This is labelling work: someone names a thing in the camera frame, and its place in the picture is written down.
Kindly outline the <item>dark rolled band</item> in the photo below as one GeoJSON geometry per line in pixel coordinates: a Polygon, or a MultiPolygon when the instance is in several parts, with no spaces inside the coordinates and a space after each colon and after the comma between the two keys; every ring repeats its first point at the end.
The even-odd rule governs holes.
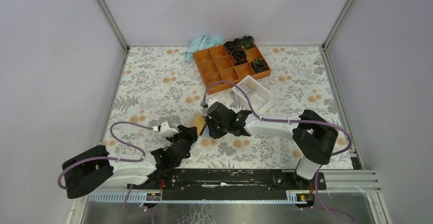
{"type": "Polygon", "coordinates": [[[227,52],[228,55],[231,55],[232,52],[234,51],[238,51],[242,49],[241,46],[241,39],[240,38],[236,38],[232,41],[227,41],[224,43],[224,48],[227,52]]]}
{"type": "Polygon", "coordinates": [[[265,60],[260,58],[255,58],[251,62],[251,67],[255,73],[261,73],[269,70],[269,67],[266,64],[265,60]]]}
{"type": "Polygon", "coordinates": [[[234,66],[237,65],[241,65],[244,63],[247,63],[247,54],[244,50],[240,49],[240,50],[236,50],[236,51],[232,51],[230,54],[231,57],[231,61],[233,63],[234,66]]]}

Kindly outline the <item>dark rolled band top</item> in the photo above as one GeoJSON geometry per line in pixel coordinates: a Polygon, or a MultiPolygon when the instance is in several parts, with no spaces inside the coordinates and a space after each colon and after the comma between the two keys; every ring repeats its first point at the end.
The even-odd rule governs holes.
{"type": "Polygon", "coordinates": [[[240,38],[236,38],[232,41],[227,41],[224,43],[224,48],[227,52],[228,55],[231,55],[232,52],[234,51],[238,51],[242,49],[241,46],[241,39],[240,38]]]}

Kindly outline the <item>orange compartment tray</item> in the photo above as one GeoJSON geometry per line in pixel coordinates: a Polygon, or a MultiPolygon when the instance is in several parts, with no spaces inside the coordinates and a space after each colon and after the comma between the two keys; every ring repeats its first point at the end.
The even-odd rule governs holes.
{"type": "Polygon", "coordinates": [[[237,66],[233,65],[231,57],[227,54],[223,45],[207,48],[193,54],[208,94],[232,88],[232,85],[226,83],[227,81],[237,84],[246,76],[252,76],[256,80],[270,76],[272,69],[257,46],[244,51],[247,54],[248,62],[237,66]],[[269,70],[255,73],[251,67],[251,62],[255,58],[264,59],[269,70]]]}

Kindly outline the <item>dark rolled band middle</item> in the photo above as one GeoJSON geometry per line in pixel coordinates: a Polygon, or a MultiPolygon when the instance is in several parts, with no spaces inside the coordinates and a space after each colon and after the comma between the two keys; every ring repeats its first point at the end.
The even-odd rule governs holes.
{"type": "Polygon", "coordinates": [[[231,57],[231,61],[233,63],[234,66],[237,65],[241,65],[244,63],[247,63],[247,54],[244,50],[240,49],[240,50],[236,50],[236,51],[232,51],[230,54],[231,57]]]}

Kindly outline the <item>white card box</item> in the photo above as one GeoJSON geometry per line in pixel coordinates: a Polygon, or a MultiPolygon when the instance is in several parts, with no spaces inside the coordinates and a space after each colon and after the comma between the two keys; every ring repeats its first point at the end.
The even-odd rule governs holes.
{"type": "Polygon", "coordinates": [[[271,93],[252,76],[244,77],[237,83],[237,87],[247,95],[249,102],[239,89],[232,87],[231,90],[233,92],[234,100],[247,109],[251,109],[249,106],[250,103],[256,113],[264,114],[273,106],[273,97],[271,93]]]}

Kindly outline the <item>dark rolled band corner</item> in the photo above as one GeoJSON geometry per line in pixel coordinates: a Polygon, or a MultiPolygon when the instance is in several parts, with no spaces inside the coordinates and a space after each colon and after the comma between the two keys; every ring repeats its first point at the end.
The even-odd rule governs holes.
{"type": "Polygon", "coordinates": [[[256,47],[255,40],[250,35],[245,35],[240,40],[240,46],[242,50],[247,50],[256,47]]]}

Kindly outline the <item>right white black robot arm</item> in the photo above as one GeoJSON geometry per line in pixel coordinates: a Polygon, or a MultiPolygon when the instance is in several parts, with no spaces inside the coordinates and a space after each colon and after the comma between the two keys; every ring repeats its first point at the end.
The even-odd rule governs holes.
{"type": "Polygon", "coordinates": [[[304,110],[298,120],[289,120],[261,117],[252,110],[235,112],[218,101],[208,101],[204,108],[207,109],[208,132],[213,139],[227,134],[292,139],[303,154],[293,175],[293,183],[299,189],[310,186],[320,166],[330,162],[338,137],[337,130],[312,110],[304,110]]]}

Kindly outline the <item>dark rolled band right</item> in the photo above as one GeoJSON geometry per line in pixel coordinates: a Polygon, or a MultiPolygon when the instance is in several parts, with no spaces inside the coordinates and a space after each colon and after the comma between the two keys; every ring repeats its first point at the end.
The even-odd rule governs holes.
{"type": "Polygon", "coordinates": [[[251,67],[255,73],[261,73],[269,70],[269,67],[266,64],[265,60],[260,58],[255,58],[251,62],[251,67]]]}

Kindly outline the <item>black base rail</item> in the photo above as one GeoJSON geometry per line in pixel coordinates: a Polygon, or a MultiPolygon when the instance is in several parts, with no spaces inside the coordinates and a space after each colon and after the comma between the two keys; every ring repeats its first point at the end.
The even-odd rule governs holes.
{"type": "Polygon", "coordinates": [[[323,173],[305,180],[281,169],[172,169],[152,173],[134,190],[155,190],[164,201],[284,201],[289,193],[326,190],[323,173]]]}

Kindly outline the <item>light blue cloth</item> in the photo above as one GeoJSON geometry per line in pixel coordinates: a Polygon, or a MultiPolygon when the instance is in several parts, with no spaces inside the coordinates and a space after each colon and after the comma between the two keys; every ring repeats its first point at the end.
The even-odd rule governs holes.
{"type": "Polygon", "coordinates": [[[211,48],[217,45],[223,44],[223,38],[220,37],[208,37],[199,36],[192,40],[189,49],[185,52],[185,61],[191,63],[193,61],[193,54],[197,51],[202,51],[207,48],[211,48]]]}

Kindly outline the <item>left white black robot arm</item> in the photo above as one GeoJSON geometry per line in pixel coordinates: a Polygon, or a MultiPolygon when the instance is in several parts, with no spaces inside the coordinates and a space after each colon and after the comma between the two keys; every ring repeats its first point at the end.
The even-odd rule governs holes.
{"type": "Polygon", "coordinates": [[[100,187],[140,186],[154,188],[162,176],[179,167],[190,157],[192,145],[198,140],[197,127],[178,125],[175,128],[164,122],[158,126],[137,127],[158,133],[171,144],[149,153],[140,147],[121,140],[114,134],[115,122],[109,131],[119,143],[137,150],[139,156],[111,156],[105,145],[97,145],[62,164],[57,178],[58,186],[69,199],[88,195],[100,187]]]}

